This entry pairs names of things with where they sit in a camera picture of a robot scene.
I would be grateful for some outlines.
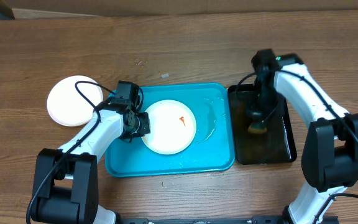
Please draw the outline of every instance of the white paper plate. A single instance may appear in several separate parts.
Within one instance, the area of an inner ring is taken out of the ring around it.
[[[68,77],[58,82],[48,95],[47,109],[50,117],[64,126],[79,126],[87,123],[93,114],[92,106],[77,92],[74,84],[78,81],[96,83],[93,79],[82,75]],[[78,89],[94,104],[103,101],[100,87],[80,83]]]
[[[150,134],[142,137],[144,144],[156,153],[170,155],[186,149],[196,135],[193,112],[175,100],[154,103],[146,112],[150,119]]]

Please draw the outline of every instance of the black tray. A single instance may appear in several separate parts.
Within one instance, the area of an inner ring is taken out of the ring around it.
[[[227,90],[236,160],[240,164],[271,164],[295,161],[297,154],[287,101],[283,101],[284,116],[273,114],[267,125],[267,133],[251,134],[248,127],[251,120],[246,116],[246,101],[257,97],[252,84],[236,85]]]

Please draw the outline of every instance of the black wire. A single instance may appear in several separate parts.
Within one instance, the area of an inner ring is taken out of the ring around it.
[[[100,84],[98,84],[98,83],[89,82],[89,81],[78,81],[78,82],[75,83],[75,86],[77,86],[77,83],[78,83],[78,84],[79,84],[79,83],[87,83],[87,84],[96,85],[96,86],[98,86],[98,87],[100,87],[100,88],[102,88],[102,89],[104,89],[104,90],[110,92],[111,94],[115,95],[115,92],[111,91],[110,89],[108,89],[108,88],[106,88],[106,87],[104,87],[104,86],[102,86],[102,85],[100,85]],[[77,90],[77,92],[78,92],[84,99],[87,100],[87,97],[85,97],[85,96],[82,94],[82,92],[81,92],[77,87],[75,87],[75,89]]]
[[[268,114],[266,116],[266,118],[263,120],[263,123],[265,124],[265,126],[267,125],[267,122],[269,121],[269,118],[274,114],[274,112],[276,111],[276,108],[278,108],[278,105],[280,104],[280,100],[277,102],[277,105],[274,107],[274,109],[270,112],[270,114]]]
[[[351,135],[352,139],[356,142],[356,144],[358,145],[358,138],[357,136],[354,134],[353,130],[346,124],[346,122],[331,108],[331,105],[329,105],[327,103],[327,101],[324,99],[324,97],[321,95],[321,93],[317,90],[317,88],[311,83],[309,82],[304,76],[301,76],[299,74],[293,73],[293,72],[289,72],[289,71],[285,71],[285,70],[272,70],[272,72],[283,72],[289,75],[292,75],[294,77],[300,78],[300,80],[304,81],[305,83],[307,83],[310,88],[314,91],[314,93],[318,96],[318,98],[321,100],[321,102],[323,103],[323,105],[327,108],[327,110],[336,118],[338,119],[342,125],[346,128],[346,131]],[[324,212],[324,210],[327,208],[327,206],[329,205],[331,200],[334,200],[336,197],[352,197],[352,198],[358,198],[357,194],[349,194],[349,193],[336,193],[336,194],[332,194],[329,196],[329,198],[325,201],[324,205],[320,208],[320,210],[318,211],[318,213],[316,214],[316,216],[314,216],[314,221],[313,224],[315,224],[318,221],[318,218],[320,217],[320,215]]]
[[[143,94],[143,90],[141,88],[139,88],[140,90],[140,94],[142,94],[142,100],[139,103],[139,106],[136,108],[136,113],[140,112],[140,109],[142,109],[143,106],[143,99],[144,99],[144,94]]]
[[[31,208],[34,206],[35,199],[38,197],[38,194],[40,193],[41,188],[45,185],[46,181],[49,179],[49,177],[52,174],[53,175],[56,174],[57,169],[60,168],[61,164],[67,160],[67,158],[70,155],[70,153],[72,151],[74,151],[74,149],[76,149],[78,146],[80,146],[81,143],[96,129],[96,127],[100,123],[100,120],[101,120],[100,112],[98,110],[96,110],[96,106],[84,94],[82,94],[82,92],[78,89],[78,84],[80,84],[80,83],[87,83],[87,84],[96,85],[96,86],[98,86],[100,88],[103,88],[104,90],[107,90],[108,92],[114,94],[113,91],[109,90],[108,88],[106,88],[106,87],[104,87],[104,86],[102,86],[100,84],[94,83],[94,82],[78,81],[78,82],[75,83],[75,89],[93,107],[93,109],[95,110],[96,114],[98,115],[98,118],[96,120],[96,123],[92,126],[92,128],[87,133],[85,133],[85,135],[82,138],[77,140],[77,142],[71,148],[69,148],[69,150],[67,150],[67,152],[65,152],[62,155],[62,157],[53,165],[53,167],[50,169],[48,174],[45,176],[44,180],[41,182],[41,184],[38,187],[37,191],[34,193],[34,196],[32,197],[32,199],[31,199],[31,201],[29,203],[29,206],[27,207],[27,213],[26,213],[26,216],[25,216],[25,221],[26,221],[27,224],[31,224],[31,219],[30,219]]]
[[[239,86],[241,85],[242,82],[244,82],[246,79],[248,79],[249,77],[252,77],[256,75],[256,72],[252,72],[249,75],[246,75],[244,78],[242,78],[242,80],[239,81],[239,83],[236,85],[236,90],[234,91],[234,93],[236,94],[236,96],[238,96],[238,92],[239,92]]]

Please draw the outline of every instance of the water spill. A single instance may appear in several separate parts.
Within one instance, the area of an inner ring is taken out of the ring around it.
[[[202,141],[196,142],[197,144],[207,141],[215,131],[216,116],[215,116],[215,113],[214,113],[214,109],[210,104],[205,103],[205,105],[209,108],[209,111],[208,111],[208,114],[207,114],[207,122],[208,122],[208,124],[207,124],[207,132],[206,132],[207,135]]]
[[[224,99],[223,99],[223,97],[222,97],[222,94],[217,93],[217,94],[216,94],[216,98],[219,99],[219,100],[221,100],[221,101],[224,101]]]
[[[211,100],[211,99],[209,99],[209,98],[207,98],[207,97],[204,97],[204,100],[208,100],[208,101],[210,101],[211,103],[214,102],[213,100]]]

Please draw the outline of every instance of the blue tray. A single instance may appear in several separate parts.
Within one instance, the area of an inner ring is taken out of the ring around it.
[[[114,140],[106,151],[106,169],[115,177],[226,170],[234,162],[234,143],[226,89],[218,83],[146,86],[142,111],[160,100],[177,100],[193,112],[197,132],[182,152],[161,155],[141,138]]]

